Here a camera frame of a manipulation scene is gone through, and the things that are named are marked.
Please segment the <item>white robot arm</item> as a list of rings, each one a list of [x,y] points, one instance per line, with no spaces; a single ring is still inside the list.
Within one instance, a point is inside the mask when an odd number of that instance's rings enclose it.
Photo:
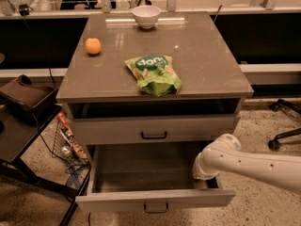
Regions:
[[[196,156],[193,177],[206,181],[226,171],[301,194],[300,157],[244,153],[240,149],[241,143],[234,135],[218,137]]]

